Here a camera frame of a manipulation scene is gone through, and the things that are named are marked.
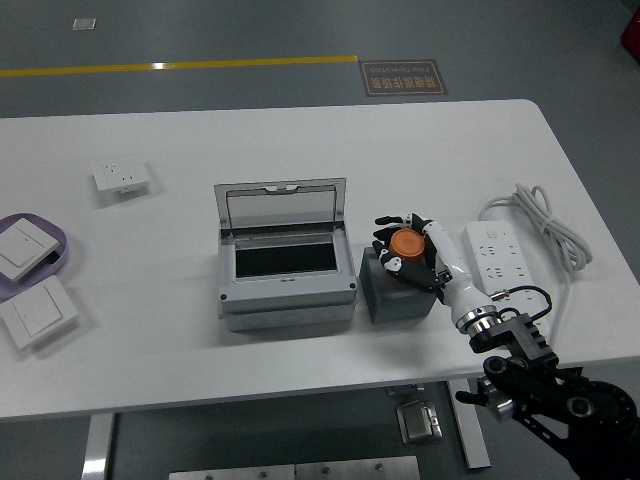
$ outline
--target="purple tray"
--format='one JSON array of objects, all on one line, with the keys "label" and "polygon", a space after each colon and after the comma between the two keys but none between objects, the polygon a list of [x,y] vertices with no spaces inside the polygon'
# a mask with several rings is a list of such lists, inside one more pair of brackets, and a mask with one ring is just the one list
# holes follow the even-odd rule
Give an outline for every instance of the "purple tray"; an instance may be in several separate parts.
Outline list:
[{"label": "purple tray", "polygon": [[0,302],[8,300],[19,293],[24,292],[28,288],[33,287],[36,283],[44,280],[45,278],[50,277],[62,266],[69,256],[67,237],[64,232],[53,223],[34,215],[33,213],[16,213],[15,215],[9,215],[8,217],[3,218],[0,220],[0,233],[4,232],[21,218],[29,220],[35,226],[41,228],[58,241],[60,245],[55,249],[55,252],[60,258],[58,258],[54,263],[49,263],[47,260],[41,261],[16,283],[12,282],[5,275],[0,273]]}]

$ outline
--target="robotic arm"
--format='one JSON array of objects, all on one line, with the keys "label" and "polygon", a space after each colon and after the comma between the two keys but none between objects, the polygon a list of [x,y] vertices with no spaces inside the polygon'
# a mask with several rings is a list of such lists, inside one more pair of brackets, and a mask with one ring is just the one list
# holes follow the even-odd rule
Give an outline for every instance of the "robotic arm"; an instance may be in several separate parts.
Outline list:
[{"label": "robotic arm", "polygon": [[[438,294],[451,308],[451,320],[470,337],[475,353],[506,346],[511,356],[485,360],[485,376],[476,394],[457,392],[456,399],[488,408],[498,420],[520,422],[569,461],[583,480],[640,480],[640,419],[633,399],[622,389],[590,381],[572,369],[557,368],[558,357],[528,314],[505,319],[494,301],[474,285],[469,268],[444,229],[415,214],[382,217],[373,247],[386,272],[417,288]],[[411,228],[425,240],[424,262],[405,261],[390,249],[393,234]],[[534,315],[535,318],[550,310]],[[569,427],[560,438],[533,415],[544,415]]]}]

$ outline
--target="yellow floor line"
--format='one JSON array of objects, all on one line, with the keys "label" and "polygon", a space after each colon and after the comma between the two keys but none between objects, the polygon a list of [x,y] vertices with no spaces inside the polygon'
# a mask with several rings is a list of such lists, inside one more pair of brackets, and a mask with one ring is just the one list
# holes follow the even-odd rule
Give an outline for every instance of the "yellow floor line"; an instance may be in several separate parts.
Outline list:
[{"label": "yellow floor line", "polygon": [[21,68],[0,70],[0,77],[34,77],[42,75],[74,75],[84,73],[139,72],[147,70],[181,70],[189,68],[258,67],[299,65],[308,63],[357,62],[355,55],[324,57],[251,58],[244,60],[205,60],[201,62],[132,63],[128,65],[91,65],[86,67]]}]

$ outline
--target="black cable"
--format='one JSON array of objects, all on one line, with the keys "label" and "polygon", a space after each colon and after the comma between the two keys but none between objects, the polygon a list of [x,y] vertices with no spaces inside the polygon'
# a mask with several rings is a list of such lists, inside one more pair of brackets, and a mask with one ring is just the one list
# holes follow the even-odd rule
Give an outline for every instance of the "black cable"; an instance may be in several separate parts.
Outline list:
[{"label": "black cable", "polygon": [[517,309],[513,308],[513,307],[503,308],[502,310],[500,310],[498,312],[498,315],[500,315],[500,318],[502,318],[502,316],[507,312],[515,313],[516,316],[520,315],[520,312]]},{"label": "black cable", "polygon": [[539,318],[544,317],[547,313],[551,311],[551,295],[549,295],[540,287],[536,287],[535,285],[520,285],[519,287],[510,288],[507,291],[511,294],[516,292],[521,292],[522,290],[533,290],[535,292],[538,292],[547,301],[547,308],[539,311],[535,315],[531,315],[531,320],[538,320]]}]

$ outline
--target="wall socket panel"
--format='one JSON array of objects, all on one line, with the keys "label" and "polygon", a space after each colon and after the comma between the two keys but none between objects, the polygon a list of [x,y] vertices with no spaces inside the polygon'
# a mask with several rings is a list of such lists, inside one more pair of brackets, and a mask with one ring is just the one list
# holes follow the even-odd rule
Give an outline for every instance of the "wall socket panel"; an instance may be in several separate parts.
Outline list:
[{"label": "wall socket panel", "polygon": [[[480,290],[491,295],[521,285],[535,285],[525,262],[513,227],[508,222],[469,222],[462,233],[474,282]],[[546,307],[544,297],[533,290],[523,290],[495,302],[496,308],[517,309],[535,315]],[[542,335],[551,329],[546,318],[536,320]]]},{"label": "wall socket panel", "polygon": [[142,162],[99,162],[92,163],[91,168],[101,192],[133,192],[149,184],[149,174]]}]

